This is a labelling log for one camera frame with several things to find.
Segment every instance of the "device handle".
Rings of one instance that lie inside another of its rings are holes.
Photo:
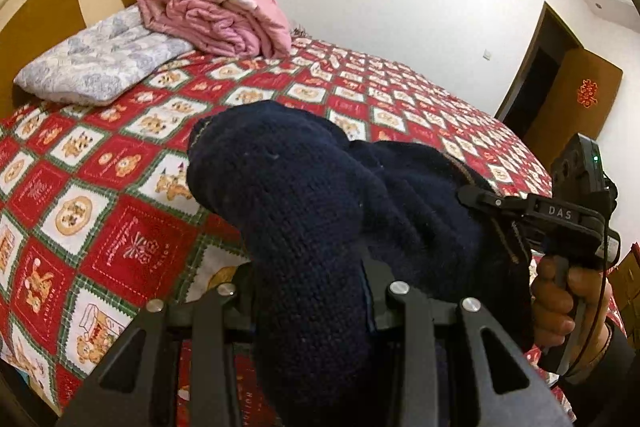
[[[571,310],[569,316],[574,320],[575,328],[561,346],[543,349],[538,367],[562,376],[569,370],[571,353],[574,347],[578,345],[587,305],[583,298],[577,298],[567,286],[566,279],[569,273],[569,260],[558,255],[555,256],[554,260],[556,263],[556,286],[568,291],[574,298],[574,309]]]

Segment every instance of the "doorway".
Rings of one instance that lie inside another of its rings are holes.
[[[584,46],[545,2],[524,60],[495,115],[520,139],[545,103],[564,54],[574,48]]]

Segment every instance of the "dark blue garment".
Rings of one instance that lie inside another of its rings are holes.
[[[480,299],[532,344],[529,257],[510,221],[458,203],[486,181],[420,144],[349,141],[311,113],[258,102],[200,120],[193,196],[239,229],[256,272],[260,383],[289,427],[380,425],[383,364],[355,246],[438,299]]]

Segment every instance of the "hand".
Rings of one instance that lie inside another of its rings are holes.
[[[574,331],[575,328],[574,321],[568,316],[568,313],[574,308],[574,299],[569,292],[556,286],[555,277],[556,264],[553,257],[543,257],[538,263],[538,276],[531,285],[531,292],[535,297],[533,302],[534,339],[536,345],[541,349],[560,346],[564,343],[565,335]],[[569,269],[567,282],[574,295],[583,297],[587,304],[578,345],[571,354],[571,362],[573,363],[584,345],[591,329],[591,322],[596,314],[602,274],[595,270],[574,266]],[[604,321],[607,317],[610,298],[611,285],[607,281],[600,313],[596,319],[596,327],[589,346],[575,367],[576,371],[594,360],[607,343],[609,328],[606,327]]]

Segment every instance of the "black sleeve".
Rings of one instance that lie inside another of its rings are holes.
[[[577,418],[574,424],[576,427],[592,425],[598,415],[605,408],[608,409],[609,402],[623,396],[629,385],[627,380],[632,376],[630,374],[632,366],[640,375],[638,360],[634,363],[636,352],[628,345],[622,331],[610,319],[607,319],[607,324],[612,329],[609,348],[589,378],[576,385],[570,384],[564,378],[559,382],[559,386],[574,409]]]

